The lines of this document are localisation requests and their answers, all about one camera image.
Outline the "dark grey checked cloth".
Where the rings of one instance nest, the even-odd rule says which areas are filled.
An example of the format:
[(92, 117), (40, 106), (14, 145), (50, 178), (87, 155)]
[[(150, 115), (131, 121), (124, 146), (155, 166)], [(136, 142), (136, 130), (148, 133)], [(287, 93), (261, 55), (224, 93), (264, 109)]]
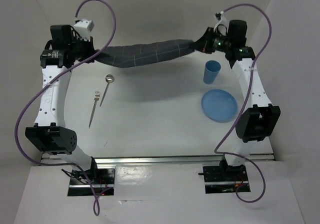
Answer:
[(95, 61), (116, 68), (140, 67), (177, 59), (195, 50), (193, 40), (169, 40), (132, 46), (111, 46), (103, 50)]

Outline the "blue plastic plate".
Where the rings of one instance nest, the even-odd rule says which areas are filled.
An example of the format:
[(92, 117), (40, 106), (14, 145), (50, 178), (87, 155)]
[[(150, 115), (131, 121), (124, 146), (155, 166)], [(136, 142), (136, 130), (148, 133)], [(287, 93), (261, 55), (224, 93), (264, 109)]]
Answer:
[(207, 91), (201, 99), (202, 111), (209, 119), (217, 122), (233, 120), (238, 104), (229, 92), (221, 89)]

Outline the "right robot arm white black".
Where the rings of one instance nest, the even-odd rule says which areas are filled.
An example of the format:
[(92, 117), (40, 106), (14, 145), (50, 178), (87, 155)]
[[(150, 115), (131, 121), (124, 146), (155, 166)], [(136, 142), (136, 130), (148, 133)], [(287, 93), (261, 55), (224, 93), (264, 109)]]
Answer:
[(245, 169), (245, 158), (252, 147), (269, 137), (280, 117), (280, 107), (273, 105), (262, 85), (256, 68), (258, 56), (246, 45), (247, 23), (231, 20), (226, 34), (219, 27), (208, 27), (204, 35), (193, 44), (199, 52), (223, 52), (230, 68), (236, 74), (244, 96), (243, 106), (228, 135), (235, 134), (239, 143), (225, 152), (219, 164), (220, 178), (229, 180)]

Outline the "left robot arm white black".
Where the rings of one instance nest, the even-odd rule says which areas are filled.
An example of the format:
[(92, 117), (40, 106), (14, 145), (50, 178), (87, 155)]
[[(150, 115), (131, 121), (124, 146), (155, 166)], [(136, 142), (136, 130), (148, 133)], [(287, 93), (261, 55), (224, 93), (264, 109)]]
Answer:
[(95, 54), (92, 21), (78, 21), (74, 26), (53, 25), (52, 39), (47, 42), (40, 55), (43, 87), (40, 108), (32, 127), (25, 129), (26, 138), (41, 152), (57, 155), (66, 162), (75, 163), (87, 183), (99, 178), (94, 159), (77, 145), (77, 134), (65, 126), (65, 98), (71, 79), (69, 70), (76, 61), (82, 61)]

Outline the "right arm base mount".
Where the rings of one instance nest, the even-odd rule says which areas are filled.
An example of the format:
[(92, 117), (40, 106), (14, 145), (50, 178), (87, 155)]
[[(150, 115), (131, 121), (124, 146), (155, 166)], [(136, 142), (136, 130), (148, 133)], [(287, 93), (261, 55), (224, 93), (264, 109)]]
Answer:
[(239, 188), (239, 192), (250, 192), (249, 179), (244, 164), (229, 166), (225, 159), (219, 165), (203, 166), (202, 172), (206, 194), (233, 193)]

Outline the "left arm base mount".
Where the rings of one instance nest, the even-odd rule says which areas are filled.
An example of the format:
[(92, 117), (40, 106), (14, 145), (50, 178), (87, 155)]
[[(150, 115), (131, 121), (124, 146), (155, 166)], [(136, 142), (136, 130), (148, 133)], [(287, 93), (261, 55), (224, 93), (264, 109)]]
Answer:
[[(88, 174), (96, 195), (114, 195), (115, 170), (115, 168), (103, 168), (97, 169), (95, 176)], [(93, 196), (89, 182), (82, 173), (64, 169), (62, 172), (69, 177), (68, 196)]]

